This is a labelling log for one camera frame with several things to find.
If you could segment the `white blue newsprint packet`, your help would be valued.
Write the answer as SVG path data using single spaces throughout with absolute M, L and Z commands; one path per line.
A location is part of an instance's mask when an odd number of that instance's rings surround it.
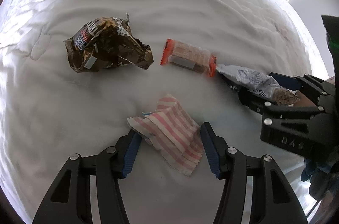
M 237 65 L 218 64 L 217 72 L 226 79 L 228 86 L 237 92 L 247 90 L 278 105 L 291 106 L 299 101 L 296 91 L 281 86 L 272 76 Z

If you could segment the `pink striped snack packet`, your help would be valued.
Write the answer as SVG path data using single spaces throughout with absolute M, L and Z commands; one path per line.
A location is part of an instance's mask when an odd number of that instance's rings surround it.
M 162 97 L 154 112 L 130 117 L 127 122 L 172 168 L 192 175 L 203 155 L 200 128 L 174 96 Z

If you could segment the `orange wafer bar packet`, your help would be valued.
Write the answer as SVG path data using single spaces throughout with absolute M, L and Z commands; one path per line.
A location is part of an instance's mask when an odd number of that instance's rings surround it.
M 216 74 L 217 58 L 206 49 L 168 38 L 160 65 L 174 64 L 208 77 Z

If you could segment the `brown oat snack bag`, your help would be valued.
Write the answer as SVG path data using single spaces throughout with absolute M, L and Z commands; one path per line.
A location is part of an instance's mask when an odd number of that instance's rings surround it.
M 151 47 L 132 35 L 129 16 L 101 17 L 87 22 L 64 42 L 70 68 L 75 72 L 153 64 Z

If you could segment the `green tray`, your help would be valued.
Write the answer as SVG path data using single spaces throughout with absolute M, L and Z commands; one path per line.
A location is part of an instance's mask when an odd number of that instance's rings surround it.
M 322 15 L 322 22 L 326 30 L 326 41 L 329 51 L 333 58 L 334 77 L 338 80 L 338 17 L 331 15 Z

